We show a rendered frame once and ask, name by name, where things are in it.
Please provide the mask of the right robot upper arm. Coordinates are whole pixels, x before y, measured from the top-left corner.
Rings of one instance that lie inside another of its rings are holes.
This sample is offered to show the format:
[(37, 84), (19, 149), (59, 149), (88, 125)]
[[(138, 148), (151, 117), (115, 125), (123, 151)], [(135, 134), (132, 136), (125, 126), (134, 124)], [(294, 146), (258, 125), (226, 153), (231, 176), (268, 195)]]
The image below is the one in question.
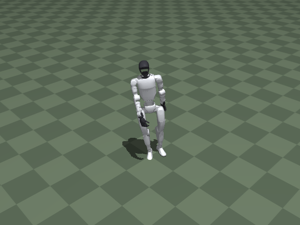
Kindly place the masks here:
[(135, 97), (135, 101), (139, 101), (140, 100), (140, 95), (137, 94), (137, 78), (134, 78), (130, 81), (131, 84), (131, 90), (133, 93), (133, 96)]

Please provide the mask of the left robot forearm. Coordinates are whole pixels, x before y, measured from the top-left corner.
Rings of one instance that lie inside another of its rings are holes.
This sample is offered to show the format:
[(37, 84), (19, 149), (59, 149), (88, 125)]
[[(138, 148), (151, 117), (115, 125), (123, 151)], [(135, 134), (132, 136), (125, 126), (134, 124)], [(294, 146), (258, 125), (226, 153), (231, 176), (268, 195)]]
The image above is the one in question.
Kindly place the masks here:
[(163, 104), (165, 102), (165, 94), (160, 96), (160, 103)]

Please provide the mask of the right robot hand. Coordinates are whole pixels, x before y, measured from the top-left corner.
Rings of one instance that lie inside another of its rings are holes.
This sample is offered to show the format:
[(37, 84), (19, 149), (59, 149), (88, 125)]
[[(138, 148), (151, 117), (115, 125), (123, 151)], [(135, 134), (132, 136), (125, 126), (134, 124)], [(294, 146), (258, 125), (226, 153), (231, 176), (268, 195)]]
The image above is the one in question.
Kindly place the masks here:
[(140, 118), (140, 123), (141, 123), (142, 127), (148, 127), (149, 126), (149, 125), (147, 125), (147, 123), (149, 123), (149, 122), (145, 120), (145, 118), (143, 117), (143, 113), (142, 112), (141, 112), (141, 117), (138, 117), (138, 118)]

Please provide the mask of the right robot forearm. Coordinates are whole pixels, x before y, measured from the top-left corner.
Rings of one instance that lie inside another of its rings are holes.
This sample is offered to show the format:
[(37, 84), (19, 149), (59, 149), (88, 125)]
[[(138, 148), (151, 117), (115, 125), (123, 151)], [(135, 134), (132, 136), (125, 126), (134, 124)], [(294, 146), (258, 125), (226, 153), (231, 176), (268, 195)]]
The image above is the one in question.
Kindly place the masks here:
[(133, 96), (133, 100), (134, 100), (134, 104), (135, 104), (135, 107), (136, 107), (137, 116), (141, 117), (142, 108), (141, 108), (140, 102), (139, 101), (136, 102), (134, 96)]

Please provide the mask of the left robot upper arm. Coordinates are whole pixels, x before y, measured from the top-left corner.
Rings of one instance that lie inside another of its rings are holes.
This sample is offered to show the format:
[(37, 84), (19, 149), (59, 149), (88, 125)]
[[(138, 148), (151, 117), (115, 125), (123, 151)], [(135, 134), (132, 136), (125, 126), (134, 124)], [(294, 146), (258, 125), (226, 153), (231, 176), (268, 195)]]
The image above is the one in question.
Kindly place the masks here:
[(165, 94), (165, 90), (163, 89), (163, 80), (161, 75), (154, 75), (155, 81), (157, 82), (158, 86), (158, 94), (162, 96)]

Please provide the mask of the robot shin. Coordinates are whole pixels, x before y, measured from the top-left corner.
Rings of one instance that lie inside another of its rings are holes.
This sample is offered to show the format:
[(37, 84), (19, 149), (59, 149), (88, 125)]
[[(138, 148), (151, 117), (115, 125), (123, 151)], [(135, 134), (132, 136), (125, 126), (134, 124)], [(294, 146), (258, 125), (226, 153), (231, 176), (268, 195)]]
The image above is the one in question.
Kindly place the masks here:
[(158, 141), (158, 148), (162, 148), (162, 142), (164, 139), (164, 131), (161, 131), (160, 133), (156, 133), (157, 141)]
[(151, 151), (151, 147), (150, 147), (150, 135), (143, 135), (143, 139), (144, 139), (144, 143), (147, 146), (148, 152), (149, 150)]

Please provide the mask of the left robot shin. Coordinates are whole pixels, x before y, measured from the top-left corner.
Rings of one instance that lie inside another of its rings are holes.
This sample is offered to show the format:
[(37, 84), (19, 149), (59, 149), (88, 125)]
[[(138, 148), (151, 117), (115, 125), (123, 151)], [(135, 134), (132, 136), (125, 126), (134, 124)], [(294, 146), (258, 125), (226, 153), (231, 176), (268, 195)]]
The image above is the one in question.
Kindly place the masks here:
[(162, 148), (162, 142), (164, 139), (164, 131), (161, 131), (160, 133), (156, 133), (157, 141), (158, 141), (158, 148)]

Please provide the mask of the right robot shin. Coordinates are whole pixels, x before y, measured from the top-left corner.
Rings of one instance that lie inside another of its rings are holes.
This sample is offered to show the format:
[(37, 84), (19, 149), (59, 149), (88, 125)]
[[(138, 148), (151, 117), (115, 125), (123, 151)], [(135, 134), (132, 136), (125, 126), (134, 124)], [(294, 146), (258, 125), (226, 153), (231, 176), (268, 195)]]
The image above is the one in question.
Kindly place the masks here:
[(143, 135), (143, 139), (144, 139), (144, 143), (147, 146), (148, 152), (149, 150), (151, 151), (151, 147), (150, 147), (150, 135)]

